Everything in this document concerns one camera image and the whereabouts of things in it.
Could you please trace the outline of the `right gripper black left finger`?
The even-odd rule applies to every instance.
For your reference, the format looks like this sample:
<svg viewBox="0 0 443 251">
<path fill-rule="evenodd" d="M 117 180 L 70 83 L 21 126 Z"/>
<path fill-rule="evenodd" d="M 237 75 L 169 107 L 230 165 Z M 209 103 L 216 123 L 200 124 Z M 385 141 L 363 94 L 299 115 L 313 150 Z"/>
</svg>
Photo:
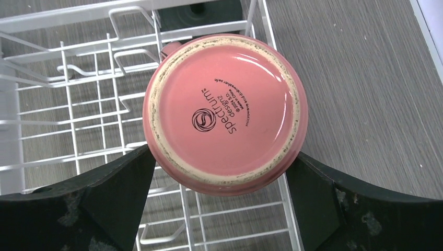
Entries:
<svg viewBox="0 0 443 251">
<path fill-rule="evenodd" d="M 143 145 L 31 193 L 1 196 L 1 250 L 132 250 L 155 159 Z"/>
</svg>

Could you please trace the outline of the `pink ceramic mug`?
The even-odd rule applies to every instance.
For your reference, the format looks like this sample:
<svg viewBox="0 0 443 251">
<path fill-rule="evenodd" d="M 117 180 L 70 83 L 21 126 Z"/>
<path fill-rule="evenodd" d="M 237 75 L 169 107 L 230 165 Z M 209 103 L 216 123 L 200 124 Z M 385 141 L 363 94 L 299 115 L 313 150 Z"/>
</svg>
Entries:
<svg viewBox="0 0 443 251">
<path fill-rule="evenodd" d="M 291 64 L 248 36 L 171 42 L 147 86 L 143 128 L 161 168 L 194 191 L 250 193 L 295 160 L 308 127 L 307 96 Z"/>
</svg>

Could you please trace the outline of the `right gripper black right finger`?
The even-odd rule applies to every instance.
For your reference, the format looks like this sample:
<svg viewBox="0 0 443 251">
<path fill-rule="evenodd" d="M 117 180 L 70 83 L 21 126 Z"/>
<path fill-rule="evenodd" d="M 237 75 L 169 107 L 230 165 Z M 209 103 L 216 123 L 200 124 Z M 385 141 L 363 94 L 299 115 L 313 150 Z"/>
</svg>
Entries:
<svg viewBox="0 0 443 251">
<path fill-rule="evenodd" d="M 300 153 L 286 171 L 305 250 L 442 250 L 442 201 L 381 188 Z"/>
</svg>

